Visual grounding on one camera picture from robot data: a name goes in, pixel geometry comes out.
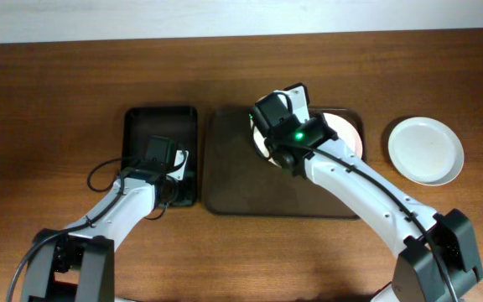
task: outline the black tray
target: black tray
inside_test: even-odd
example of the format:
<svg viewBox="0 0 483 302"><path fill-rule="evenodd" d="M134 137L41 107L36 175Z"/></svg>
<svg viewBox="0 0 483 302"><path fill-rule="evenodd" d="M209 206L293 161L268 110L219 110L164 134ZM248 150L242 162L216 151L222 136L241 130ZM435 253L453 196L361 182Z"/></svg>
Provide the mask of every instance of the black tray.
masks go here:
<svg viewBox="0 0 483 302"><path fill-rule="evenodd" d="M207 125L202 200L219 215L308 216L357 219L327 190L301 177L285 174L258 157L252 145L249 107L223 107ZM359 116L344 108L310 108L350 122L361 135ZM366 160L366 149L363 160Z"/></svg>
<svg viewBox="0 0 483 302"><path fill-rule="evenodd" d="M197 111L194 107L140 107L126 112L122 156L142 156L150 135L172 138L190 153L179 198L171 206L192 206L197 200Z"/></svg>

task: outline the wood grain surface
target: wood grain surface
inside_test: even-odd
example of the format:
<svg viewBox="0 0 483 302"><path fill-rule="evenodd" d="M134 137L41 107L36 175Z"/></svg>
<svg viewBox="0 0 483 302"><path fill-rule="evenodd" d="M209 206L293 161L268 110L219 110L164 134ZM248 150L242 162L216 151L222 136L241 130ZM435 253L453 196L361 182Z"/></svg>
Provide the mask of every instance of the wood grain surface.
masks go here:
<svg viewBox="0 0 483 302"><path fill-rule="evenodd" d="M3 44L0 301L34 234L65 226L101 199L86 188L86 174L121 153L127 109L193 104L202 142L215 107L252 104L299 81L314 106L362 116L375 170L442 213L463 211L483 259L483 29ZM460 137L465 167L452 183L416 185L389 163L382 134L410 115L438 119ZM116 293L344 301L379 290L394 265L362 221L214 216L198 203L138 223L116 254ZM483 281L465 298L483 301Z"/></svg>

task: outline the wooden tabletop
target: wooden tabletop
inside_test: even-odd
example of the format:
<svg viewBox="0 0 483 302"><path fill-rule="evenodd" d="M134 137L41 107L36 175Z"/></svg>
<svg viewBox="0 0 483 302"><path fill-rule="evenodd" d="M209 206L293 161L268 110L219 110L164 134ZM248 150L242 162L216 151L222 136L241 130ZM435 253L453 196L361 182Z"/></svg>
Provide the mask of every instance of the wooden tabletop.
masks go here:
<svg viewBox="0 0 483 302"><path fill-rule="evenodd" d="M86 175L121 153L127 109L192 104L203 138L214 108L252 104L300 81L314 106L362 116L375 170L441 213L463 211L483 260L483 29L1 44L0 301L34 234L65 226L102 198ZM416 185L384 156L386 126L410 115L438 119L461 139L465 167L455 181ZM394 266L362 221L214 216L197 203L137 224L116 254L116 293L342 301L375 293ZM465 297L483 301L483 281Z"/></svg>

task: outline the small black tray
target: small black tray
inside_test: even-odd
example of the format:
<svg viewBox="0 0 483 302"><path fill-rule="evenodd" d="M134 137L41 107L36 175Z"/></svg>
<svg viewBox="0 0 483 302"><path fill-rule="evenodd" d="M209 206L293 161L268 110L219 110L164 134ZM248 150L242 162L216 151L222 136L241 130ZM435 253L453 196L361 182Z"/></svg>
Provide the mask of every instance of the small black tray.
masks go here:
<svg viewBox="0 0 483 302"><path fill-rule="evenodd" d="M358 219L342 201L301 177L258 157L249 129L249 107L223 107L207 125L202 200L218 215L305 216ZM361 118L345 108L310 108L343 117L361 135ZM363 160L366 160L366 149Z"/></svg>
<svg viewBox="0 0 483 302"><path fill-rule="evenodd" d="M190 106L140 107L126 112L122 156L143 156L150 135L171 138L189 151L180 196L171 206L192 206L197 200L197 111ZM127 162L122 162L124 169Z"/></svg>

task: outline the green led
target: green led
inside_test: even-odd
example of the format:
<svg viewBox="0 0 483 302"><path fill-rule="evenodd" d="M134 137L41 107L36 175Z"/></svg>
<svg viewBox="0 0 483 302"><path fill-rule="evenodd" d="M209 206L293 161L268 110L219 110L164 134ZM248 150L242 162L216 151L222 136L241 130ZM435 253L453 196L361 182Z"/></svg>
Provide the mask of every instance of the green led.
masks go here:
<svg viewBox="0 0 483 302"><path fill-rule="evenodd" d="M303 133L295 133L295 139L296 140L301 140L301 138L303 138L303 136L305 136Z"/></svg>

